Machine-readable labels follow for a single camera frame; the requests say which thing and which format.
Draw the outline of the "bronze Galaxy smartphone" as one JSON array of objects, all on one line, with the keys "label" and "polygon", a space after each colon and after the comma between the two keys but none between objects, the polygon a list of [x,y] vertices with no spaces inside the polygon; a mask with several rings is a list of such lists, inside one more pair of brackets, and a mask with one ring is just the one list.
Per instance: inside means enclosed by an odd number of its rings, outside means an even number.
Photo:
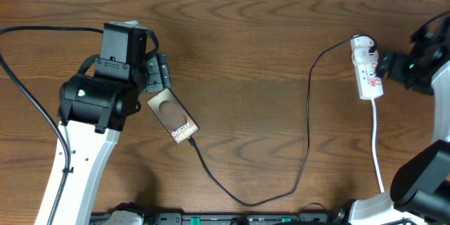
[{"label": "bronze Galaxy smartphone", "polygon": [[147,102],[173,141],[180,145],[200,130],[171,89],[164,89]]}]

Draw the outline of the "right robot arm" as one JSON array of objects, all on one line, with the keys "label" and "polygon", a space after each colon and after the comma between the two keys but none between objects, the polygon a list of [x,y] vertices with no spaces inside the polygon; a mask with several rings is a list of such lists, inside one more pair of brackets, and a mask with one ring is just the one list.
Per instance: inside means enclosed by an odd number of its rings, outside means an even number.
[{"label": "right robot arm", "polygon": [[340,211],[338,223],[449,223],[449,19],[433,33],[422,25],[411,42],[410,53],[387,51],[380,57],[374,38],[358,34],[350,40],[360,99],[381,97],[387,77],[434,96],[435,119],[431,145],[397,171],[390,189],[381,187],[376,196],[353,201]]}]

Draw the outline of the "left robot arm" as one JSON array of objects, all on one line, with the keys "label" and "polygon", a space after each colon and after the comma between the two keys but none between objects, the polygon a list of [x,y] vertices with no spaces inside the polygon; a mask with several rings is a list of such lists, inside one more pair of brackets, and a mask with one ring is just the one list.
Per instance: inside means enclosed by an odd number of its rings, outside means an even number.
[{"label": "left robot arm", "polygon": [[94,207],[101,176],[120,132],[70,120],[58,130],[67,141],[70,171],[64,177],[63,145],[56,146],[49,181],[35,224],[88,224]]}]

